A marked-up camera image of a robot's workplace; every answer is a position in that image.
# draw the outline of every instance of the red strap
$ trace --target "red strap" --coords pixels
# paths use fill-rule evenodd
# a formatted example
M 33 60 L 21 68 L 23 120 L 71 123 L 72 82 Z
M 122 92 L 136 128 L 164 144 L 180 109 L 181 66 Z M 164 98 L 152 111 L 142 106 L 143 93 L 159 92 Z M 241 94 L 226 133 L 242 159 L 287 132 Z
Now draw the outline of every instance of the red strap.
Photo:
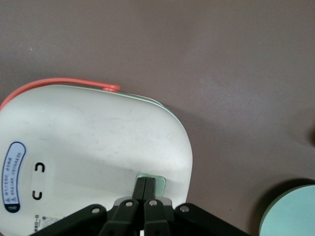
M 30 89 L 46 86 L 46 85 L 53 85 L 53 84 L 59 84 L 59 83 L 75 83 L 75 84 L 82 84 L 82 85 L 90 85 L 90 86 L 96 86 L 101 87 L 105 91 L 111 91 L 111 92 L 117 92 L 120 90 L 120 85 L 113 85 L 113 84 L 107 84 L 107 83 L 101 83 L 91 80 L 83 80 L 83 79 L 74 79 L 74 78 L 49 78 L 49 79 L 42 79 L 42 80 L 36 80 L 33 82 L 30 82 L 26 85 L 23 85 L 22 87 L 18 88 L 14 92 L 12 92 L 1 104 L 0 110 L 13 98 L 15 98 L 17 95 L 26 92 Z

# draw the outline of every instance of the white plastic container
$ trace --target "white plastic container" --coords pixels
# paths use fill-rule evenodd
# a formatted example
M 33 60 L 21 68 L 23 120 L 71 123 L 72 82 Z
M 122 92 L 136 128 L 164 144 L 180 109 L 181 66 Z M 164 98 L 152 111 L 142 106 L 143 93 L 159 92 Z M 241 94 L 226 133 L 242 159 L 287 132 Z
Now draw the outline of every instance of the white plastic container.
M 5 236 L 33 234 L 91 204 L 110 210 L 132 195 L 139 174 L 166 178 L 174 206 L 186 201 L 191 147 L 168 109 L 126 93 L 39 84 L 0 111 Z

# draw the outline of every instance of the brown table surface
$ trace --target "brown table surface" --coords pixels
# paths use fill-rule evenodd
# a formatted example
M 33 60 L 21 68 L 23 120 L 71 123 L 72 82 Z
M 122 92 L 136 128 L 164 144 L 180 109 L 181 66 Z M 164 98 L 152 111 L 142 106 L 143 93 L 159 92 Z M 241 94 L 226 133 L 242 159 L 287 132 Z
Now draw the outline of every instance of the brown table surface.
M 1 1 L 0 100 L 48 77 L 118 83 L 182 121 L 188 202 L 258 235 L 315 179 L 315 2 Z

